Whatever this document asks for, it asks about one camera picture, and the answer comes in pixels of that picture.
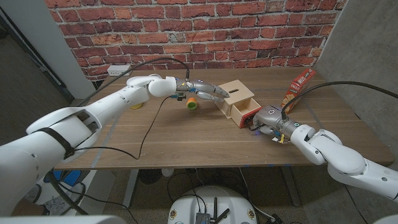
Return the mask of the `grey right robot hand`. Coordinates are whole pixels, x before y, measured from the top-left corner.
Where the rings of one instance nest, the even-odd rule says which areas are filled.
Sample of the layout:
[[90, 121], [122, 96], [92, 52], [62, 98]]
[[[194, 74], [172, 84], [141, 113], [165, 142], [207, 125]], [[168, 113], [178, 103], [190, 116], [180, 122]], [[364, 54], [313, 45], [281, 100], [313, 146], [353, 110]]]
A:
[[280, 106], [265, 106], [254, 115], [252, 123], [264, 134], [276, 136], [284, 134], [290, 138], [300, 124], [290, 118], [282, 119], [281, 111]]

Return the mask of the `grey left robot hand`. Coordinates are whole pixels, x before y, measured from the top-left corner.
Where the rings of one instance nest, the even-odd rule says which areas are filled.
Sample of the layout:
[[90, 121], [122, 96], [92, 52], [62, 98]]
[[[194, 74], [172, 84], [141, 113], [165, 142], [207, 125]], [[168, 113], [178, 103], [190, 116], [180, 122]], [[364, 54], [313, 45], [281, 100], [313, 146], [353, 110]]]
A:
[[176, 93], [195, 93], [203, 100], [224, 102], [229, 93], [217, 85], [203, 80], [176, 80]]

